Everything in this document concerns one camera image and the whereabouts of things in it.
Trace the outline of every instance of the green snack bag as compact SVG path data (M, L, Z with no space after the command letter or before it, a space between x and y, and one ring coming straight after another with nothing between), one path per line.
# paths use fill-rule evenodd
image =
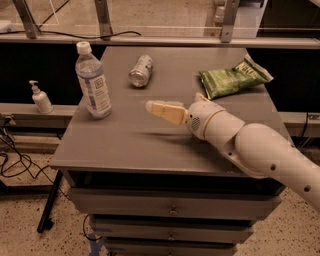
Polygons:
M249 54L232 69L200 71L201 81L209 100L234 94L245 88L270 82L273 77L255 63Z

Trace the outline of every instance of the silver can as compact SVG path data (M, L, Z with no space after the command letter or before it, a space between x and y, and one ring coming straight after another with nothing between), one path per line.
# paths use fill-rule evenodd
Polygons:
M153 70L153 60L149 55L142 55L129 73L129 81L136 87L148 84Z

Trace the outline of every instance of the drawer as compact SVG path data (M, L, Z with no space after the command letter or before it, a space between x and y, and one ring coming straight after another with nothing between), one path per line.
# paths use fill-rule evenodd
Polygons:
M265 195L72 188L69 196L89 214L262 220L281 202Z
M253 233L248 222L211 221L207 219L125 218L105 216L90 218L92 230L99 236L157 239L167 241L198 241L243 243Z
M118 240L105 238L104 245L109 252L139 255L163 256L232 256L236 252L233 245L213 243L162 242L148 240Z

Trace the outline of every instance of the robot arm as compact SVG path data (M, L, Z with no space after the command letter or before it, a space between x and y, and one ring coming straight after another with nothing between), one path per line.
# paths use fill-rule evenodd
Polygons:
M245 124L201 94L188 110L157 101L147 102L146 109L174 124L186 124L248 176L271 177L320 212L320 167L270 127Z

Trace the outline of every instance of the pump bottle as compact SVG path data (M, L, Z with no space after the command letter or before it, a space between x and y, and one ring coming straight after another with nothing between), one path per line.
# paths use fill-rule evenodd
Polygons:
M53 110L53 107L47 94L40 91L39 87L35 85L38 81L30 80L29 83L31 84L31 89L33 91L32 99L37 105L38 110L41 114L49 114Z

